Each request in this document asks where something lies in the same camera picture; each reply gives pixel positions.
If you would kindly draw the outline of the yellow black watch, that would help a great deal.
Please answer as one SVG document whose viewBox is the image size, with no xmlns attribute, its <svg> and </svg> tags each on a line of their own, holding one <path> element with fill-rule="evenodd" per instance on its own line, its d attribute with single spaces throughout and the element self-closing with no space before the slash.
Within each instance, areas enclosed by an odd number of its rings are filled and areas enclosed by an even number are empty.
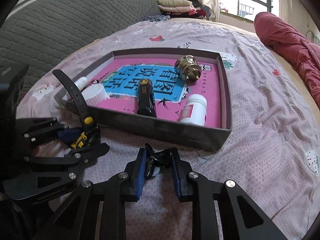
<svg viewBox="0 0 320 240">
<path fill-rule="evenodd" d="M 53 75 L 61 82 L 71 96 L 78 111 L 82 127 L 80 129 L 67 129 L 61 137 L 63 142 L 67 142 L 72 149 L 92 146 L 100 142 L 101 133 L 89 110 L 84 97 L 76 84 L 59 69 L 53 70 Z"/>
</svg>

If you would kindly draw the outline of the white round jar lid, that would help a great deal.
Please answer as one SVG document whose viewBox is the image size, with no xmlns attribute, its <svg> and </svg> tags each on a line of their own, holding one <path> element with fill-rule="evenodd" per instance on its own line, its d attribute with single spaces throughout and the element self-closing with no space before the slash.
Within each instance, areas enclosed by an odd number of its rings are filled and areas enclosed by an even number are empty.
<svg viewBox="0 0 320 240">
<path fill-rule="evenodd" d="M 81 94 L 89 106 L 97 106 L 99 103 L 109 98 L 108 93 L 101 83 L 92 84 L 86 87 Z"/>
</svg>

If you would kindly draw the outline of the white earbuds case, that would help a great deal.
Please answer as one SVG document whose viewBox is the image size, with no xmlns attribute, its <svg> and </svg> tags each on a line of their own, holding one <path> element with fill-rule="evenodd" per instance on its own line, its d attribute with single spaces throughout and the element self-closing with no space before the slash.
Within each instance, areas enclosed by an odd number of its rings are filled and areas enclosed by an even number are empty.
<svg viewBox="0 0 320 240">
<path fill-rule="evenodd" d="M 78 87 L 80 91 L 83 91 L 86 88 L 87 84 L 88 84 L 88 78 L 85 76 L 82 76 L 75 81 L 75 85 Z M 69 93 L 65 94 L 65 99 L 71 100 L 71 96 Z"/>
</svg>

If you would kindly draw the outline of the small black clip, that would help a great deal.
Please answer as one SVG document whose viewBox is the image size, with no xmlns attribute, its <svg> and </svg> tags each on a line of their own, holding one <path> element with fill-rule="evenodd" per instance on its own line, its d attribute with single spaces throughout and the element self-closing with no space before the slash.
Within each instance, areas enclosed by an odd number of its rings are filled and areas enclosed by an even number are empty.
<svg viewBox="0 0 320 240">
<path fill-rule="evenodd" d="M 145 168 L 145 179 L 150 180 L 152 177 L 156 176 L 160 169 L 169 168 L 171 163 L 171 149 L 167 148 L 165 150 L 156 152 L 152 146 L 148 143 L 145 145 L 146 150 L 146 168 Z"/>
</svg>

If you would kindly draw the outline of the black rectangular lighter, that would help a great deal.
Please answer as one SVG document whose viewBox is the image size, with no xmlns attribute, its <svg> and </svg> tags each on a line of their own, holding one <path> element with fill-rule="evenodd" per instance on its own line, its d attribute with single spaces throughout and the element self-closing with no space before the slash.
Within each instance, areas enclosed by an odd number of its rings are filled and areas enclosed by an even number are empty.
<svg viewBox="0 0 320 240">
<path fill-rule="evenodd" d="M 137 114 L 154 118 L 157 117 L 153 86 L 150 79 L 141 79 L 139 81 Z"/>
</svg>

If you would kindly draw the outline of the brass camouflage knob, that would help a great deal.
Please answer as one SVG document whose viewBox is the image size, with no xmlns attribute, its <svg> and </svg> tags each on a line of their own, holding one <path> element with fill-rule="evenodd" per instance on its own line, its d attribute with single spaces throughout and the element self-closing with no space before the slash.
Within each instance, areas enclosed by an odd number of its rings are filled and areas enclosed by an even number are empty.
<svg viewBox="0 0 320 240">
<path fill-rule="evenodd" d="M 200 79 L 202 70 L 193 55 L 185 55 L 175 62 L 175 72 L 186 83 L 195 83 Z"/>
</svg>

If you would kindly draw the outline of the pink patterned bedsheet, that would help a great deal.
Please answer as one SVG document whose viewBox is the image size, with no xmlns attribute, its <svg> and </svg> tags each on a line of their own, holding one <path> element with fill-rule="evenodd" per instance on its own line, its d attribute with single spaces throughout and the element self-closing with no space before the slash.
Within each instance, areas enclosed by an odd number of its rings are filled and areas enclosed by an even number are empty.
<svg viewBox="0 0 320 240">
<path fill-rule="evenodd" d="M 232 179 L 260 206 L 287 239 L 302 239 L 319 213 L 319 171 L 311 171 L 307 150 L 318 156 L 319 113 L 309 107 L 285 69 L 258 38 L 225 26 L 190 20 L 139 22 L 93 42 L 55 68 L 73 78 L 113 50 L 186 47 L 226 55 L 233 129 L 221 150 L 210 155 L 112 128 L 102 128 L 110 151 L 84 170 L 83 180 L 108 180 L 123 171 L 148 142 L 162 150 L 177 147 L 181 159 L 210 180 Z M 61 83 L 51 72 L 26 93 L 17 118 L 56 117 L 80 126 L 75 114 L 59 109 Z M 141 200 L 126 204 L 127 239 L 191 239 L 191 203 L 179 203 L 171 172 L 146 181 Z"/>
</svg>

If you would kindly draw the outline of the pink Chinese workbook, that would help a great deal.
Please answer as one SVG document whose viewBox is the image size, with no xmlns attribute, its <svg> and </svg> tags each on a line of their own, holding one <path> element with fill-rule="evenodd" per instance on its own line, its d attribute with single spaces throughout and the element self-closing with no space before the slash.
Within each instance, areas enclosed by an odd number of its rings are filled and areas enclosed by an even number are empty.
<svg viewBox="0 0 320 240">
<path fill-rule="evenodd" d="M 187 84 L 175 72 L 174 59 L 127 58 L 103 63 L 90 82 L 101 83 L 108 99 L 98 107 L 123 113 L 138 111 L 138 83 L 152 81 L 157 117 L 178 121 L 191 94 L 201 94 L 207 100 L 205 126 L 221 127 L 220 84 L 217 65 L 200 62 L 202 74 L 196 83 Z"/>
</svg>

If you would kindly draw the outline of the grey quilted headboard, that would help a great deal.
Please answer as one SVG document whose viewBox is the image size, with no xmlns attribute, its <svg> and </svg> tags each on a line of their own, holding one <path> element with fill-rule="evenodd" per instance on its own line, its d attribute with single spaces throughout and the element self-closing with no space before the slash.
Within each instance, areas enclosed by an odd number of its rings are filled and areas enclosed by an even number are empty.
<svg viewBox="0 0 320 240">
<path fill-rule="evenodd" d="M 1 26 L 1 70 L 28 65 L 24 96 L 78 49 L 160 13 L 157 0 L 36 0 Z"/>
</svg>

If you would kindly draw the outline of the dark cardboard box tray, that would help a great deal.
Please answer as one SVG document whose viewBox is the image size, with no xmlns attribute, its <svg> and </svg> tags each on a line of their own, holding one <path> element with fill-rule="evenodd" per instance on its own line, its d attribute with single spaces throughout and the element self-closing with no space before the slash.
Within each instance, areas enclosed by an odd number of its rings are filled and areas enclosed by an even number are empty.
<svg viewBox="0 0 320 240">
<path fill-rule="evenodd" d="M 175 62 L 195 57 L 201 76 L 186 83 Z M 87 65 L 78 77 L 103 85 L 107 97 L 90 105 L 101 126 L 161 141 L 217 152 L 232 131 L 229 85 L 219 53 L 183 48 L 112 51 Z M 138 86 L 152 83 L 156 116 L 139 115 Z"/>
</svg>

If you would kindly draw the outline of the small white pill bottle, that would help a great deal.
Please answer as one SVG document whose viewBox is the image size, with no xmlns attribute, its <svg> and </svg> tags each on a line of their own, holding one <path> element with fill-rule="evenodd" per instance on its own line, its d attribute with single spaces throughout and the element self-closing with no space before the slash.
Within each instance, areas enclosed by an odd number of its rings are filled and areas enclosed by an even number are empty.
<svg viewBox="0 0 320 240">
<path fill-rule="evenodd" d="M 207 100 L 200 94 L 192 94 L 188 97 L 187 103 L 183 108 L 180 122 L 204 126 L 206 123 Z"/>
</svg>

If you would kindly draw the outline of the folded blankets stack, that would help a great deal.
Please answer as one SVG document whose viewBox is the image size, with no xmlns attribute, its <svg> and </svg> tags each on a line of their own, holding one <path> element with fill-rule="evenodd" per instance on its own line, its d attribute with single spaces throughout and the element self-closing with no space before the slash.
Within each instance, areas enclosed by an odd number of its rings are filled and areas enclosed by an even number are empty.
<svg viewBox="0 0 320 240">
<path fill-rule="evenodd" d="M 198 0 L 157 0 L 157 3 L 162 15 L 169 18 L 207 18 L 208 13 Z"/>
</svg>

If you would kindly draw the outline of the red quilted duvet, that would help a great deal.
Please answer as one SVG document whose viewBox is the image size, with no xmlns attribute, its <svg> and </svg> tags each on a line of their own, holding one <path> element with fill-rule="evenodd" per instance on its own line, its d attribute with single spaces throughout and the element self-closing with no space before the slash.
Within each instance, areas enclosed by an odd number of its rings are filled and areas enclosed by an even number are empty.
<svg viewBox="0 0 320 240">
<path fill-rule="evenodd" d="M 319 45 L 310 42 L 296 28 L 270 12 L 258 13 L 254 28 L 265 46 L 291 64 L 319 105 Z"/>
</svg>

